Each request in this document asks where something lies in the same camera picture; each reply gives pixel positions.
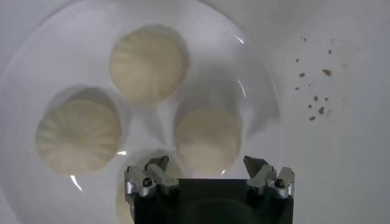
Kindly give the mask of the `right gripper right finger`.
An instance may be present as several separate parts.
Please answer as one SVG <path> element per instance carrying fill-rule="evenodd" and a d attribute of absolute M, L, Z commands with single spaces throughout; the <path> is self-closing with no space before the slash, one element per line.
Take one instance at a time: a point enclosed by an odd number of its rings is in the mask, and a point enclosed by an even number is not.
<path fill-rule="evenodd" d="M 282 167 L 277 173 L 264 159 L 245 156 L 243 162 L 250 176 L 246 183 L 256 195 L 270 194 L 277 199 L 294 196 L 295 173 L 290 167 Z"/>

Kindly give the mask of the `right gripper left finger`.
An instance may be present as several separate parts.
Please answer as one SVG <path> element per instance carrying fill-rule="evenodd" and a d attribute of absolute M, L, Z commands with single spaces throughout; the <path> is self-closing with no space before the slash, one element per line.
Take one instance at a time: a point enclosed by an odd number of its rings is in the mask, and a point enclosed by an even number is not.
<path fill-rule="evenodd" d="M 139 196 L 141 198 L 154 197 L 159 190 L 163 195 L 176 196 L 179 194 L 179 180 L 166 174 L 169 156 L 164 155 L 151 158 L 141 169 L 137 166 L 128 166 L 124 172 L 125 198 Z"/>

